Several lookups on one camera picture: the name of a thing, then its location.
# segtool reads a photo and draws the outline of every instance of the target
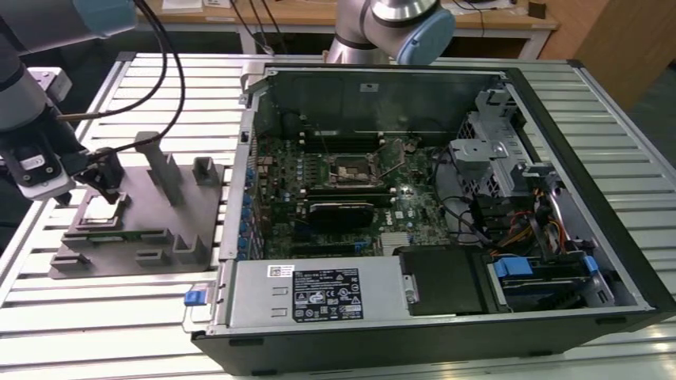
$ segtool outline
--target warning label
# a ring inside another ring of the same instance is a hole
[[[293,272],[293,320],[364,319],[357,269]]]

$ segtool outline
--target motherboard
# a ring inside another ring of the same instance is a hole
[[[261,137],[264,258],[390,255],[389,245],[450,241],[429,178],[430,154],[410,135],[344,141]]]

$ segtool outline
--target white sticker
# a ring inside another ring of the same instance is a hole
[[[294,265],[268,265],[266,276],[268,277],[292,277]]]
[[[206,21],[221,21],[221,22],[233,22],[234,18],[232,17],[206,17]]]

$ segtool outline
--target blue latch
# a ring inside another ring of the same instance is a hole
[[[596,260],[593,260],[593,257],[584,256],[584,264],[586,265],[586,269],[589,270],[589,273],[592,275],[596,275],[598,273],[598,264],[596,263]]]
[[[505,257],[493,263],[497,277],[530,276],[532,268],[525,257]]]
[[[206,292],[188,291],[182,298],[182,304],[185,306],[204,306],[206,304]]]

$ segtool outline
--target blue tab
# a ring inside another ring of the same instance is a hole
[[[502,263],[502,260],[497,260],[493,263],[493,268],[496,269],[497,278],[502,278],[506,276],[506,267],[505,263]]]
[[[530,276],[532,268],[525,257],[504,257],[493,263],[497,277]]]
[[[593,260],[593,257],[584,256],[584,264],[586,265],[586,269],[589,270],[589,273],[596,275],[598,273],[598,264],[596,264],[596,260]]]
[[[185,293],[182,298],[182,304],[185,306],[204,306],[206,304],[206,292],[205,291],[189,291]]]

